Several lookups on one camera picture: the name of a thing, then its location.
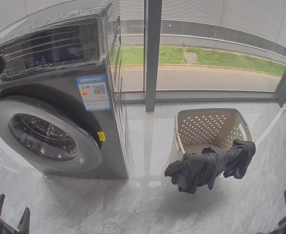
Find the front-load washing machine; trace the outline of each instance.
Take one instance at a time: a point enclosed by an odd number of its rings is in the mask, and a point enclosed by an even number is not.
[[[0,137],[45,174],[128,179],[119,0],[75,0],[0,33]]]

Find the energy label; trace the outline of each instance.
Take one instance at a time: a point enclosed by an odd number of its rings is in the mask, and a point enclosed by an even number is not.
[[[76,78],[86,111],[111,110],[105,76]]]

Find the drain cover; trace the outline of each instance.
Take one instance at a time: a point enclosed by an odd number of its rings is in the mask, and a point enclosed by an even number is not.
[[[197,62],[197,55],[195,53],[184,52],[187,62]]]
[[[166,78],[169,80],[174,80],[175,79],[175,75],[174,74],[166,74]]]

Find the control panel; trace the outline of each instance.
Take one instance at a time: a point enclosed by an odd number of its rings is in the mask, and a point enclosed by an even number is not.
[[[22,36],[0,47],[0,79],[9,80],[92,62],[100,57],[95,18]]]
[[[65,26],[40,32],[21,40],[25,68],[54,66],[83,60],[79,26]]]

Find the laundry basket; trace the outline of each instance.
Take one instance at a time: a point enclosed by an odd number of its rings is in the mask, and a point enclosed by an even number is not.
[[[249,127],[238,110],[207,108],[180,111],[175,116],[170,163],[183,160],[184,153],[201,153],[210,145],[229,150],[234,139],[252,141]]]

